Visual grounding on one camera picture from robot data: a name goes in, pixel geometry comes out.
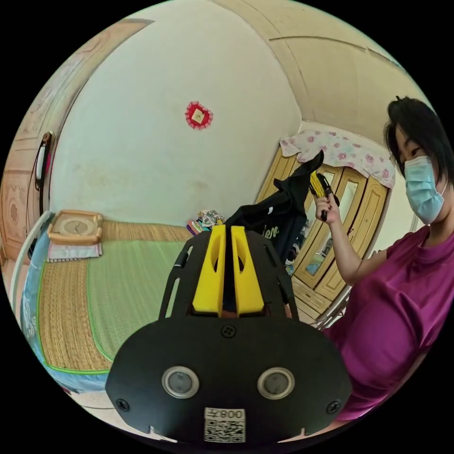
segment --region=black garment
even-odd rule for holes
[[[244,205],[225,224],[243,226],[268,238],[281,263],[291,254],[293,243],[303,229],[307,217],[304,203],[309,192],[311,173],[323,163],[323,151],[301,164],[285,180],[274,180],[278,192],[255,205]]]

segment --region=green mat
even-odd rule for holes
[[[88,313],[96,346],[113,361],[120,346],[159,316],[167,278],[184,243],[111,241],[88,261]]]

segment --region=blue bed sheet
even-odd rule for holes
[[[82,375],[60,372],[48,367],[44,361],[43,351],[41,350],[39,342],[39,333],[37,332],[36,326],[36,309],[41,271],[47,260],[47,250],[49,248],[47,227],[50,222],[51,219],[43,226],[42,233],[36,242],[32,260],[28,268],[20,306],[20,326],[39,362],[43,365],[49,375],[61,386],[76,393],[103,391],[107,380],[107,374]]]

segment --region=red wall decoration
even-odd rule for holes
[[[213,112],[198,101],[191,102],[186,109],[186,121],[192,129],[206,129],[213,121]]]

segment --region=blue surgical mask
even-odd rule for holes
[[[435,185],[434,169],[430,158],[417,157],[405,163],[405,186],[411,209],[421,221],[428,225],[440,214],[444,203]]]

